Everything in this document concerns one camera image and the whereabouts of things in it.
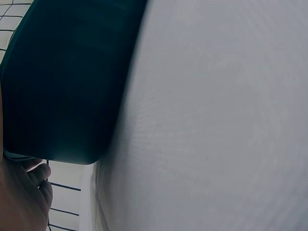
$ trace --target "white fabric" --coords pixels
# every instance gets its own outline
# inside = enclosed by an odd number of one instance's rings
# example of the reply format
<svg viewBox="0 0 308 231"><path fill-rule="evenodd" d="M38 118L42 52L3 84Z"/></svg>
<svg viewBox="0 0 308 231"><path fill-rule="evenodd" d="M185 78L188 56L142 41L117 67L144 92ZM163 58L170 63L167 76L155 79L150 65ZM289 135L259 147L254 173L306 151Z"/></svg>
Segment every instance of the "white fabric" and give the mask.
<svg viewBox="0 0 308 231"><path fill-rule="evenodd" d="M307 41L303 0L153 0L96 171L110 230L307 230Z"/></svg>

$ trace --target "dark teal object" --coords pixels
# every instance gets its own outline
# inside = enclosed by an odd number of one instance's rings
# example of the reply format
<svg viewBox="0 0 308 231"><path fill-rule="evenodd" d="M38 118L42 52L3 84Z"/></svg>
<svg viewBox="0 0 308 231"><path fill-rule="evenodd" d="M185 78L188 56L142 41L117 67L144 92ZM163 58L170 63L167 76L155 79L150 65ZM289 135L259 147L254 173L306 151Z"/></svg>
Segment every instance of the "dark teal object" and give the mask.
<svg viewBox="0 0 308 231"><path fill-rule="evenodd" d="M3 62L4 149L91 164L108 151L146 0L35 0Z"/></svg>

